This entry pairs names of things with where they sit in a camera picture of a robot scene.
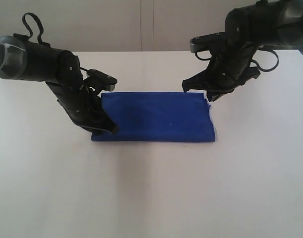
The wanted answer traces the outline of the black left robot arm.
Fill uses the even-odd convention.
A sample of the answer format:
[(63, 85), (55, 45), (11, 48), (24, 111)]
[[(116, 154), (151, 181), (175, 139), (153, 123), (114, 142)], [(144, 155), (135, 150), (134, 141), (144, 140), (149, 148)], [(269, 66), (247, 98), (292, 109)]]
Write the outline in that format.
[(96, 69), (84, 69), (68, 50), (30, 42), (27, 36), (0, 37), (0, 78), (45, 82), (71, 121), (95, 134), (116, 134), (99, 94), (112, 92), (117, 79)]

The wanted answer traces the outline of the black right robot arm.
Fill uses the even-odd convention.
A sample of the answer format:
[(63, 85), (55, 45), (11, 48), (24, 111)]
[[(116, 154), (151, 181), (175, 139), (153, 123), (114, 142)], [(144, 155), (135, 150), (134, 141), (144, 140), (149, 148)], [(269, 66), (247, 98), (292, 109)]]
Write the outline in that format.
[(232, 93), (264, 69), (253, 59), (257, 51), (277, 55), (277, 50), (298, 50), (303, 55), (303, 0), (259, 0), (235, 8), (225, 20), (225, 30), (194, 37), (190, 51), (197, 55), (209, 51), (207, 68), (183, 80), (184, 92), (206, 91), (209, 102)]

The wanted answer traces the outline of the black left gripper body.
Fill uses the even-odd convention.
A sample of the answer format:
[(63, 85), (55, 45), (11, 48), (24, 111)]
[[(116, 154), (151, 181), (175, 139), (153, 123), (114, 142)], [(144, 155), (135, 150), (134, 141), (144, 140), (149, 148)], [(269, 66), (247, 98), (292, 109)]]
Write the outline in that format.
[(50, 82), (46, 85), (76, 126), (86, 131), (108, 131), (107, 114), (93, 90), (84, 86), (79, 91), (72, 91), (61, 84)]

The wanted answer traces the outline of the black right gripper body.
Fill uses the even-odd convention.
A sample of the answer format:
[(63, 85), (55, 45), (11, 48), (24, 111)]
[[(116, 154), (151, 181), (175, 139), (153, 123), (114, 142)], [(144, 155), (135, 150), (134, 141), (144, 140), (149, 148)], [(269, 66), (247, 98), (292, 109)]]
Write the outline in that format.
[(246, 81), (258, 78), (259, 69), (250, 66), (258, 45), (248, 44), (244, 47), (232, 46), (225, 41), (217, 54), (216, 60), (207, 68), (203, 82), (207, 92), (230, 92)]

